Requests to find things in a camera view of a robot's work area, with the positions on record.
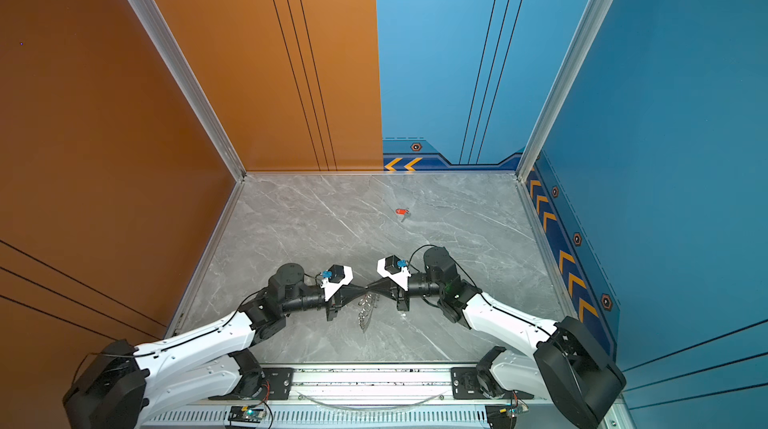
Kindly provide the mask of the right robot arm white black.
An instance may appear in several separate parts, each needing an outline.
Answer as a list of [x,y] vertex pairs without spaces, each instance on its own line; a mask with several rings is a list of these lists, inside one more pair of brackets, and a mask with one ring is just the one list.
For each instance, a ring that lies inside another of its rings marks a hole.
[[596,428],[620,396],[626,378],[580,320],[541,318],[506,306],[480,289],[444,247],[422,248],[423,271],[396,256],[378,261],[369,292],[395,301],[402,312],[413,297],[434,298],[449,321],[496,338],[478,363],[478,383],[489,398],[515,391],[546,398],[577,428]]

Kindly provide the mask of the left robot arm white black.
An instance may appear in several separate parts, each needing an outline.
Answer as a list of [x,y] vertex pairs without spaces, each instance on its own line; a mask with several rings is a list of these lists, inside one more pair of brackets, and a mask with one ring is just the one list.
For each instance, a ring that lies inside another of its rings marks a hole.
[[117,340],[82,363],[63,397],[73,428],[137,428],[154,415],[210,396],[255,391],[261,366],[252,346],[282,330],[293,312],[323,308],[328,319],[365,295],[348,266],[307,284],[304,269],[282,265],[266,287],[230,314],[175,337],[134,346]]

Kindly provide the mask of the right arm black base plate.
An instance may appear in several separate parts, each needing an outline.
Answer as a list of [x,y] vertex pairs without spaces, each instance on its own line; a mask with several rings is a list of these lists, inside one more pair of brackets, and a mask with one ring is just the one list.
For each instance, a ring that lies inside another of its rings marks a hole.
[[511,399],[532,400],[534,396],[524,391],[512,391],[503,389],[485,371],[481,372],[476,367],[453,367],[449,370],[453,398],[456,400],[474,399]]

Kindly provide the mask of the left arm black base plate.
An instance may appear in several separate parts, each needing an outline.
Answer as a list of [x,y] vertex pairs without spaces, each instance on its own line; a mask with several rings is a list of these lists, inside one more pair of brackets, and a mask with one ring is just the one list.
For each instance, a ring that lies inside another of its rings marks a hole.
[[262,369],[258,374],[244,376],[228,394],[212,396],[209,400],[285,401],[290,396],[294,373],[294,369],[290,367]]

